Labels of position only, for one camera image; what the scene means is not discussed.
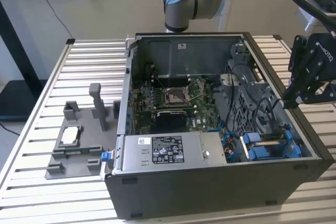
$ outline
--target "warning label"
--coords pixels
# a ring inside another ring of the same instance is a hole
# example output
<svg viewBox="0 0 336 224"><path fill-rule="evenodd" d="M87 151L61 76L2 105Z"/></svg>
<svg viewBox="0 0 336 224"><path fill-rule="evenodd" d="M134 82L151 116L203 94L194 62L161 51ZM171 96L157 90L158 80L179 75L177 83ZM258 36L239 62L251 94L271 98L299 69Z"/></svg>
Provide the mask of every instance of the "warning label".
<svg viewBox="0 0 336 224"><path fill-rule="evenodd" d="M181 136L154 136L152 150L154 164L184 163Z"/></svg>

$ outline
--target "white wall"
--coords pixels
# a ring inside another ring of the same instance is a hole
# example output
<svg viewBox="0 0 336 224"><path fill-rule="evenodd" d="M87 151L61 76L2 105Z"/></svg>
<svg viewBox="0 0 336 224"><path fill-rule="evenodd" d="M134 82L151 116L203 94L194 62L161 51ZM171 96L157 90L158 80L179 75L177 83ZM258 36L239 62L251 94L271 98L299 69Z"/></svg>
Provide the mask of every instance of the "white wall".
<svg viewBox="0 0 336 224"><path fill-rule="evenodd" d="M253 35L279 34L292 45L296 34L305 34L295 17L297 5L291 0L233 0L228 31L249 31Z"/></svg>
<svg viewBox="0 0 336 224"><path fill-rule="evenodd" d="M66 30L45 0L1 0L40 78L48 78L65 41ZM49 0L78 39L125 38L136 32L164 31L162 0ZM214 31L218 20L190 23L190 31ZM7 67L16 68L8 63ZM20 74L0 81L21 79Z"/></svg>
<svg viewBox="0 0 336 224"><path fill-rule="evenodd" d="M1 0L40 78L48 78L69 35L45 0ZM49 0L75 38L125 38L136 32L164 30L162 0ZM280 34L291 44L303 26L291 0L233 0L229 31ZM218 19L191 21L190 31L216 31ZM21 79L0 41L0 82Z"/></svg>

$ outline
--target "aluminum rail table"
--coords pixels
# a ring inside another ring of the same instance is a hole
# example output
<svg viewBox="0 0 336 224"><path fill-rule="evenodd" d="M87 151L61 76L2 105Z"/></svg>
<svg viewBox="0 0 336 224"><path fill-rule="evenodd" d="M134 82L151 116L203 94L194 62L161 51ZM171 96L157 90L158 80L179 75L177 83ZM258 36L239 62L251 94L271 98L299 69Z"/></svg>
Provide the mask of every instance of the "aluminum rail table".
<svg viewBox="0 0 336 224"><path fill-rule="evenodd" d="M290 49L273 36L257 44L287 84ZM301 185L282 206L231 210L142 221L118 220L99 176L46 180L46 166L59 133L66 101L93 107L89 85L100 82L105 105L121 97L125 64L123 40L76 40L66 45L43 93L0 173L0 224L6 223L335 223L336 165L316 182ZM336 157L333 104L301 105L301 110Z"/></svg>

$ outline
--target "black stand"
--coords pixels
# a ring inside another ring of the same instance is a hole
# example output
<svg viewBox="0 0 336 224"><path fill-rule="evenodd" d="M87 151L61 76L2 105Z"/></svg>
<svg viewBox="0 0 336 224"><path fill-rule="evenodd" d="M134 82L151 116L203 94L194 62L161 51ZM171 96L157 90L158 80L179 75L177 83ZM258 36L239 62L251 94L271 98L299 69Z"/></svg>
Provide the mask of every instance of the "black stand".
<svg viewBox="0 0 336 224"><path fill-rule="evenodd" d="M25 121L46 81L38 79L1 2L0 36L24 78L24 81L10 81L0 93L0 120Z"/></svg>

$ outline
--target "barcode sticker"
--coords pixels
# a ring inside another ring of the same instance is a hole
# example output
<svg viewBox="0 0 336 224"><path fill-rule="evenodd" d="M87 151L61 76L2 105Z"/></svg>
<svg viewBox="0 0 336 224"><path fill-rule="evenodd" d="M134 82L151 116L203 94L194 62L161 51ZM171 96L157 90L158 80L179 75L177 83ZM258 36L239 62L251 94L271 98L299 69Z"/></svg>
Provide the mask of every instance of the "barcode sticker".
<svg viewBox="0 0 336 224"><path fill-rule="evenodd" d="M151 144L150 137L140 137L138 140L138 144Z"/></svg>

